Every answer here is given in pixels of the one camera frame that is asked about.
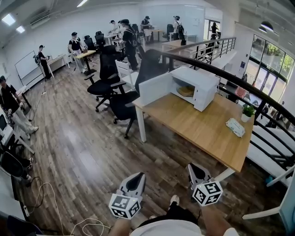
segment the black pendant light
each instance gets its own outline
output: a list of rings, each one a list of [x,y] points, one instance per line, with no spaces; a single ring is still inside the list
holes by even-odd
[[[273,32],[273,27],[272,27],[271,23],[269,23],[268,21],[263,21],[261,23],[261,26],[264,27],[265,29]]]
[[[258,29],[261,30],[263,33],[267,33],[266,29],[263,26],[260,26]]]

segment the green plant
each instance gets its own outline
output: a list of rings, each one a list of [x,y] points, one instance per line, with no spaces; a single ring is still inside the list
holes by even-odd
[[[246,106],[246,107],[243,108],[243,114],[245,114],[248,117],[253,116],[254,113],[255,113],[255,109],[254,109],[253,105]]]

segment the chair seat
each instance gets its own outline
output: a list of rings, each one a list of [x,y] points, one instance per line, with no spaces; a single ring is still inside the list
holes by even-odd
[[[139,98],[139,96],[140,95],[136,91],[114,95],[110,99],[110,106],[115,116],[119,120],[136,118],[135,107],[126,107],[125,105]]]
[[[132,74],[131,74],[131,80],[132,80],[132,84],[130,84],[130,76],[128,75],[128,76],[125,76],[125,77],[123,77],[122,78],[122,81],[124,81],[124,82],[126,82],[128,85],[130,85],[130,86],[134,86],[135,85],[135,83],[136,83],[136,80],[137,80],[137,77],[138,77],[138,72],[133,72]]]
[[[112,92],[111,85],[114,83],[118,83],[119,81],[119,77],[113,79],[98,80],[88,87],[87,92],[93,95],[109,94]]]

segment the white wooden chair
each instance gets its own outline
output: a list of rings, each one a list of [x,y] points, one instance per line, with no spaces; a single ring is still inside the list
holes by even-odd
[[[280,181],[282,178],[285,178],[288,174],[292,173],[294,169],[295,169],[295,165],[292,166],[290,169],[288,169],[284,174],[280,175],[279,177],[269,182],[267,184],[267,187],[272,186],[276,182]],[[267,211],[244,215],[242,218],[254,219],[254,218],[260,218],[260,217],[270,216],[274,214],[280,214],[287,234],[294,232],[295,231],[295,223],[293,221],[295,217],[294,196],[295,196],[295,179],[294,179],[294,173],[293,173],[293,176],[291,177],[291,183],[287,189],[287,192],[280,206]]]
[[[133,91],[135,89],[135,83],[138,77],[138,72],[131,72],[131,69],[129,67],[128,63],[124,63],[121,61],[116,60],[116,66],[119,73],[119,77],[122,81],[126,82],[128,85],[131,86],[131,90]]]

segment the backpack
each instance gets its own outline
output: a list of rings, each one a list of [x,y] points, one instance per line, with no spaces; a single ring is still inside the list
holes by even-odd
[[[132,39],[131,41],[129,40],[129,43],[131,44],[131,46],[137,47],[137,38],[134,31],[132,31],[131,29],[126,29],[125,31],[128,31],[132,34]]]
[[[179,24],[178,21],[176,21],[176,23],[178,24],[177,28],[176,28],[176,33],[178,33],[179,35],[183,35],[184,34],[184,27],[182,24]]]

